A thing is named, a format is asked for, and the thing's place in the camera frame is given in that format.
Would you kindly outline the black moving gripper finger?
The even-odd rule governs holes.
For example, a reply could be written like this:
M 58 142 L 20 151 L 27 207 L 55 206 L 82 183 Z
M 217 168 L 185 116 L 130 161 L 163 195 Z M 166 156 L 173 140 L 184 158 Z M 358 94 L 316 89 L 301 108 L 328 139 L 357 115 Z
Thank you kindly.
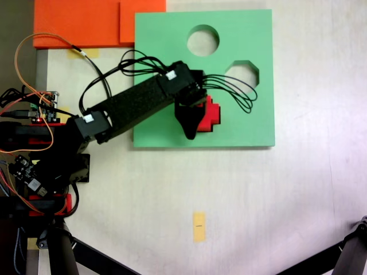
M 206 104 L 190 107 L 175 103 L 174 114 L 186 138 L 193 140 L 196 137 L 198 126 L 206 114 Z

